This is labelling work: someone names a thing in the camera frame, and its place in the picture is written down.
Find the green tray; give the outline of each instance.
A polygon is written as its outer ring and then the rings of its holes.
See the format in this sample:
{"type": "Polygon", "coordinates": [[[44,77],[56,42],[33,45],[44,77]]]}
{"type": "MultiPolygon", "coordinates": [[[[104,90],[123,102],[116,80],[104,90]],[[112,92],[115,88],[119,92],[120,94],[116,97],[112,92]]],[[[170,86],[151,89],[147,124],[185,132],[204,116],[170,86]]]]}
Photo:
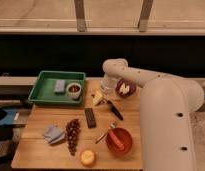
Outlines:
{"type": "Polygon", "coordinates": [[[79,106],[83,99],[85,78],[84,72],[41,71],[28,99],[36,105],[79,106]],[[72,100],[67,93],[54,93],[55,82],[58,79],[65,80],[66,86],[71,82],[80,83],[82,88],[80,97],[72,100]]]}

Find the red bowl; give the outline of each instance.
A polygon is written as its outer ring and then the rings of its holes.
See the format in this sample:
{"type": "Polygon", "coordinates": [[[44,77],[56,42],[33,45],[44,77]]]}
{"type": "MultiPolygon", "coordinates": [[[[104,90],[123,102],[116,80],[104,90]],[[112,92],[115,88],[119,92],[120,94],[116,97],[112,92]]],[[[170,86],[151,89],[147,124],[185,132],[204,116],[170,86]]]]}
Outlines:
{"type": "Polygon", "coordinates": [[[114,128],[112,129],[114,134],[118,137],[118,139],[123,143],[124,150],[120,150],[117,145],[113,142],[112,138],[109,134],[106,136],[106,144],[108,149],[114,154],[115,156],[121,157],[126,155],[133,145],[133,140],[130,133],[123,129],[123,128],[114,128]]]}

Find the remote control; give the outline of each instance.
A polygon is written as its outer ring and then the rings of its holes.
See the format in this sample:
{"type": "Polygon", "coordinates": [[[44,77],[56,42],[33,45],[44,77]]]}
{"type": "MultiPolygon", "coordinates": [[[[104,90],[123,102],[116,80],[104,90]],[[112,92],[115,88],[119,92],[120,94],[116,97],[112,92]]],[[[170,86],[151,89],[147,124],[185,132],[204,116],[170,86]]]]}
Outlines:
{"type": "Polygon", "coordinates": [[[92,108],[85,108],[85,116],[86,116],[88,128],[95,128],[96,127],[96,120],[95,120],[94,112],[93,112],[92,108]]]}

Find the knife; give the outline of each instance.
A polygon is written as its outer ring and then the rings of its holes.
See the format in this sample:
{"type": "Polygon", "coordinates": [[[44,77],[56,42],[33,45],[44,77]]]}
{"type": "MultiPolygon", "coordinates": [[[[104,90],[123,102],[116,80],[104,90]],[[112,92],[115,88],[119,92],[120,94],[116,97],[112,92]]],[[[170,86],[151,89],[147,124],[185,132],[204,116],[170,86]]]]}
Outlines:
{"type": "Polygon", "coordinates": [[[122,121],[123,117],[121,113],[118,111],[118,109],[114,106],[114,104],[110,100],[107,100],[107,104],[110,110],[122,121]]]}

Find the small bowl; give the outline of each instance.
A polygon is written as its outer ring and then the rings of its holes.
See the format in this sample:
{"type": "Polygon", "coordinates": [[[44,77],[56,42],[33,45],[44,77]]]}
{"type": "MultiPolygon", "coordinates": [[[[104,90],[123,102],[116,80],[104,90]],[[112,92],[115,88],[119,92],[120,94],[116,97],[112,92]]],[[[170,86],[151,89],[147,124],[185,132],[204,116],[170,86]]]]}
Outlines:
{"type": "Polygon", "coordinates": [[[117,157],[122,157],[128,154],[128,152],[131,150],[131,147],[133,145],[133,140],[130,135],[130,133],[123,129],[123,128],[114,128],[112,129],[114,134],[118,137],[118,139],[123,143],[124,150],[120,150],[116,144],[111,139],[110,135],[107,134],[106,136],[106,144],[108,149],[111,151],[111,153],[117,157]]]}
{"type": "Polygon", "coordinates": [[[66,92],[68,93],[69,97],[73,100],[77,100],[81,94],[81,85],[79,83],[70,83],[66,87],[66,92]]]}

